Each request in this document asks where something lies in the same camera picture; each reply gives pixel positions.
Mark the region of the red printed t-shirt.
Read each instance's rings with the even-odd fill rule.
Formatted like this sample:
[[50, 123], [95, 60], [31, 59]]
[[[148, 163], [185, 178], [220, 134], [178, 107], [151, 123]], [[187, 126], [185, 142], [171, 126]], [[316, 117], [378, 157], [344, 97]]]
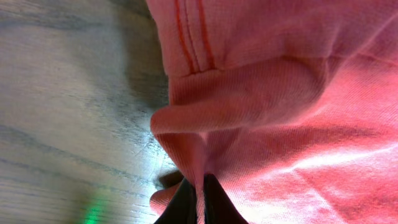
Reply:
[[156, 140], [222, 223], [397, 222], [397, 1], [149, 1]]

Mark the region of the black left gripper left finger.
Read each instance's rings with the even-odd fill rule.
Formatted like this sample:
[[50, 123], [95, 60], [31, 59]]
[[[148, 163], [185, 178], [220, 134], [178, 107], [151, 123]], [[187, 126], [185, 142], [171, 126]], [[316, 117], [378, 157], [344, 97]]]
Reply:
[[193, 185], [183, 179], [175, 195], [154, 224], [197, 224], [197, 195]]

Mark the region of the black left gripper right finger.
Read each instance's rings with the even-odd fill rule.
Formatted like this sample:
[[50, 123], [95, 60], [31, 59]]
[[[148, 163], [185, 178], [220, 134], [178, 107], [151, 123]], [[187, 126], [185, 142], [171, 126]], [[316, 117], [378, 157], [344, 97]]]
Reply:
[[213, 174], [204, 176], [206, 224], [248, 224]]

